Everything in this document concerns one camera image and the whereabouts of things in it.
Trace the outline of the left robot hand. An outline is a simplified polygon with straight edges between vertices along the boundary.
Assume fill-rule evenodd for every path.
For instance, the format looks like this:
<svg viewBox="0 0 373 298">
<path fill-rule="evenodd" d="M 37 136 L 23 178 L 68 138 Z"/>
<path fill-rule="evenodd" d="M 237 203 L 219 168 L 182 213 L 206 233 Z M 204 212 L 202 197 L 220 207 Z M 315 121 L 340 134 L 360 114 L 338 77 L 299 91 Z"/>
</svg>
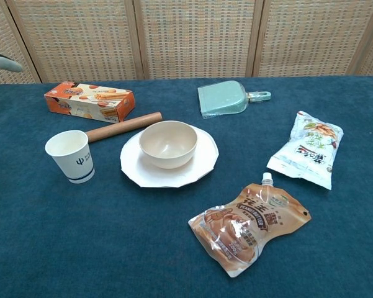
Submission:
<svg viewBox="0 0 373 298">
<path fill-rule="evenodd" d="M 19 73 L 23 71 L 23 67 L 21 64 L 14 61 L 13 59 L 0 54 L 0 70 Z"/>
</svg>

